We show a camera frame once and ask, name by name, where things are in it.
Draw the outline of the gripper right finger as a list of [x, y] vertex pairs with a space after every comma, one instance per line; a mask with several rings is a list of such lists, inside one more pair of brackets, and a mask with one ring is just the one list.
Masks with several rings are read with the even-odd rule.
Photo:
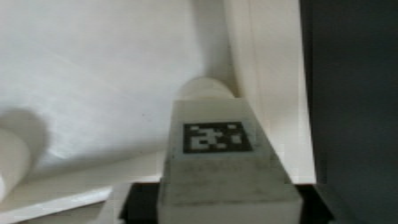
[[312, 184], [301, 184], [297, 190], [303, 196], [301, 224], [329, 224], [333, 213]]

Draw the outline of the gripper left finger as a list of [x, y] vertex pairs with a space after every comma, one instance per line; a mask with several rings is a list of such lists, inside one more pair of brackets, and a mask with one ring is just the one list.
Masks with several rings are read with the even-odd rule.
[[134, 183], [120, 213], [123, 224], [159, 224], [157, 202], [161, 183]]

